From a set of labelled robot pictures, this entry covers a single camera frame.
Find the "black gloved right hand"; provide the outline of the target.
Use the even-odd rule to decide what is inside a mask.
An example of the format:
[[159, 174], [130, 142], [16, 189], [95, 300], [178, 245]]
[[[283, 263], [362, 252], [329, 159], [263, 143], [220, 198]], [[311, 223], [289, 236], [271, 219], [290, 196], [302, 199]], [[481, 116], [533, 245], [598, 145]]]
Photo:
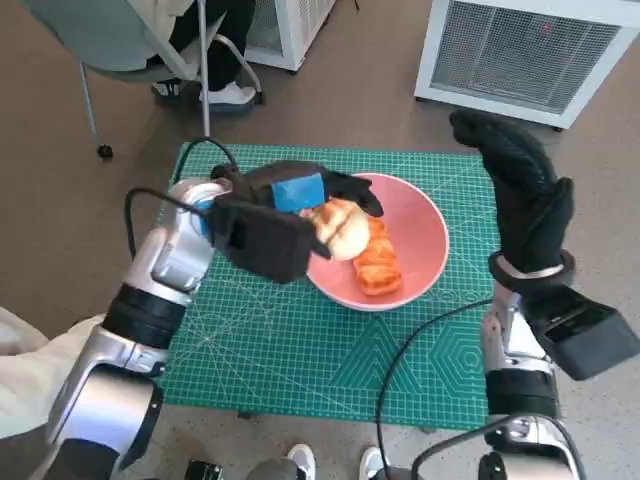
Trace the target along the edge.
[[559, 178], [538, 139], [495, 115], [459, 109], [449, 115], [455, 140], [482, 156], [495, 194], [500, 251], [517, 271], [561, 263], [574, 212], [574, 183]]

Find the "black left hand blue tape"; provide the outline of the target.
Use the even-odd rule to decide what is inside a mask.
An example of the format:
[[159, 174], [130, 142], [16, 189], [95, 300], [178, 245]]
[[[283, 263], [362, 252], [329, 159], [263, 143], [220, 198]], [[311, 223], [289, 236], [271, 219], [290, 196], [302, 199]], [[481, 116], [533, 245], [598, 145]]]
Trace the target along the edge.
[[384, 214], [370, 180], [314, 162], [280, 160], [245, 173], [231, 164], [220, 164], [211, 171], [211, 178], [230, 181], [234, 198], [279, 212], [297, 213], [337, 198], [356, 203], [371, 216]]

